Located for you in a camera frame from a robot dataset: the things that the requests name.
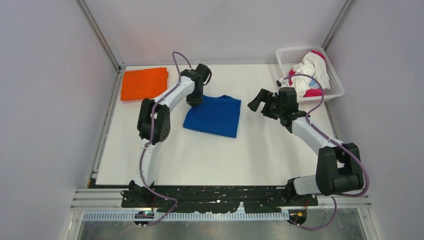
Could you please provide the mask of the blue panda print t-shirt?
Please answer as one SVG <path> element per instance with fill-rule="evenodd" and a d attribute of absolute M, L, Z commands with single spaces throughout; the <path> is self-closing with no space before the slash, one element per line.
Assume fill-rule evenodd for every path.
<path fill-rule="evenodd" d="M 203 103 L 191 107 L 183 121 L 188 130 L 236 138 L 241 114 L 240 99 L 228 95 L 203 96 Z"/>

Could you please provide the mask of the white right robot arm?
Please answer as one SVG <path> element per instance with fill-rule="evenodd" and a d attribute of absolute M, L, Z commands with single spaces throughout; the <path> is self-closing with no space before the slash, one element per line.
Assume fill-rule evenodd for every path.
<path fill-rule="evenodd" d="M 263 116 L 279 120 L 317 155 L 314 175 L 287 181 L 285 198 L 288 203 L 299 205 L 306 195 L 344 195 L 365 188 L 358 146 L 331 138 L 320 130 L 309 112 L 299 110 L 293 87 L 281 87 L 276 93 L 261 89 L 247 106 L 255 112 L 261 103 L 264 103 L 260 111 Z"/>

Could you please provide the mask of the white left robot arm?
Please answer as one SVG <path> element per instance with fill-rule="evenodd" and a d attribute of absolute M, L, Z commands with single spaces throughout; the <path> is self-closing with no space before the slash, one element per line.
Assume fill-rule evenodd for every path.
<path fill-rule="evenodd" d="M 148 207 L 153 202 L 153 196 L 177 201 L 153 190 L 153 167 L 162 143 L 171 132 L 171 112 L 182 100 L 191 107 L 201 105 L 204 102 L 204 86 L 211 78 L 211 69 L 200 63 L 195 69 L 179 71 L 177 82 L 159 96 L 142 101 L 136 126 L 142 149 L 138 169 L 129 184 L 130 190 L 140 188 L 135 192 L 134 200 L 141 207 Z"/>

